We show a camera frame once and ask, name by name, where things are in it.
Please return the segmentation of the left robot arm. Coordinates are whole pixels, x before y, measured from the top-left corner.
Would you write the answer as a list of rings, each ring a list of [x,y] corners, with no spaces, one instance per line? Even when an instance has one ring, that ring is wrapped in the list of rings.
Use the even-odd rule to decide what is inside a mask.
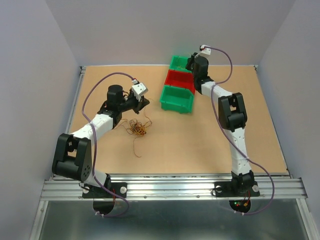
[[[133,110],[138,114],[150,102],[144,97],[148,88],[142,83],[133,84],[128,95],[123,87],[114,84],[108,87],[106,101],[97,114],[79,130],[62,133],[56,143],[52,162],[52,173],[61,177],[77,180],[94,190],[100,197],[115,197],[109,174],[94,170],[95,154],[92,149],[98,145],[98,139],[113,130],[122,114]]]

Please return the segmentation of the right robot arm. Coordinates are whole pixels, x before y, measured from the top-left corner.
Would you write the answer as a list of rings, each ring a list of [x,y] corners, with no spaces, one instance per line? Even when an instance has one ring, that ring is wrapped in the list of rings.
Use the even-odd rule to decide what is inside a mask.
[[[208,75],[209,61],[200,53],[193,53],[187,60],[186,69],[191,71],[195,89],[211,98],[222,133],[227,138],[231,153],[231,180],[218,181],[212,194],[216,197],[258,197],[260,191],[252,171],[245,142],[248,120],[244,98],[218,86]]]

